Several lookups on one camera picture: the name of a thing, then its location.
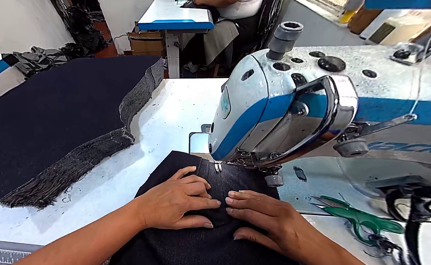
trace cardboard box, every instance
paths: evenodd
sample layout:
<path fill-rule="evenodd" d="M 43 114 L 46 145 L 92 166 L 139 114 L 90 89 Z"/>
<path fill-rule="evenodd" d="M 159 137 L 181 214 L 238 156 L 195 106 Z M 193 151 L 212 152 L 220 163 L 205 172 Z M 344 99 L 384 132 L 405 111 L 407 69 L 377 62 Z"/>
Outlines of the cardboard box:
<path fill-rule="evenodd" d="M 165 39 L 160 31 L 127 33 L 133 55 L 165 56 Z"/>

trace sewing machine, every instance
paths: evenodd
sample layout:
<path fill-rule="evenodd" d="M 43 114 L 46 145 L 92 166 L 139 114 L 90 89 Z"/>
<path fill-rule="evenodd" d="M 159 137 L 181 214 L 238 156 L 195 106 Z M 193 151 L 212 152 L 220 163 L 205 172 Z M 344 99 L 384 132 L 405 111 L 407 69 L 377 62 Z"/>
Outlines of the sewing machine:
<path fill-rule="evenodd" d="M 279 193 L 305 213 L 322 214 L 309 203 L 322 187 L 366 201 L 383 200 L 381 187 L 431 186 L 431 63 L 399 62 L 387 46 L 292 49 L 301 31 L 282 23 L 268 49 L 238 63 L 190 152 L 222 171 L 258 168 L 273 187 L 288 182 Z M 341 181 L 310 180 L 319 167 Z"/>

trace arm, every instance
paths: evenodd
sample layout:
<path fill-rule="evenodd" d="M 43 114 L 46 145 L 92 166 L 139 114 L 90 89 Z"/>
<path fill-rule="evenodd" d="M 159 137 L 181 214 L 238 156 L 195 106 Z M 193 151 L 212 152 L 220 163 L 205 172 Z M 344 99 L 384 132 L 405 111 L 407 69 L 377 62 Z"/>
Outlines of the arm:
<path fill-rule="evenodd" d="M 123 207 L 59 238 L 15 264 L 101 265 L 145 228 L 212 228 L 211 221 L 206 217 L 183 216 L 189 210 L 218 208 L 221 204 L 207 194 L 206 189 L 210 189 L 210 185 L 206 180 L 195 175 L 182 178 L 195 170 L 195 166 L 180 169 L 169 180 Z"/>
<path fill-rule="evenodd" d="M 238 1 L 239 0 L 194 0 L 194 3 L 198 6 L 206 5 L 216 8 L 224 8 Z"/>
<path fill-rule="evenodd" d="M 306 265 L 364 265 L 355 256 L 320 233 L 287 202 L 250 190 L 230 191 L 227 213 L 265 229 L 268 235 L 248 227 L 233 234 Z"/>

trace measuring tape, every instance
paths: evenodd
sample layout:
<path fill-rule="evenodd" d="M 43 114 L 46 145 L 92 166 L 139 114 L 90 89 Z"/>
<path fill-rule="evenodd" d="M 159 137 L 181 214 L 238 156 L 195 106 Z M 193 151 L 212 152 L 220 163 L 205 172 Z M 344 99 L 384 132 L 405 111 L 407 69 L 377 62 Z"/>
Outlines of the measuring tape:
<path fill-rule="evenodd" d="M 13 264 L 37 250 L 37 247 L 40 246 L 0 241 L 0 265 Z"/>

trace woman's left hand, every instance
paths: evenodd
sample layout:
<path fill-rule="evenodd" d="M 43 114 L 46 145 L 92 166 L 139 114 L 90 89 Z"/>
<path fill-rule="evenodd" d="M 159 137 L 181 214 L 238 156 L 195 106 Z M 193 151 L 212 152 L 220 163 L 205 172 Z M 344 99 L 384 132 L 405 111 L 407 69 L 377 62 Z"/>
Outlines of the woman's left hand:
<path fill-rule="evenodd" d="M 220 201 L 207 194 L 206 190 L 211 186 L 205 179 L 196 175 L 183 178 L 185 174 L 195 170 L 195 166 L 180 169 L 167 181 L 130 202 L 135 205 L 143 228 L 213 228 L 212 222 L 206 217 L 184 216 L 190 210 L 218 208 L 221 205 Z"/>

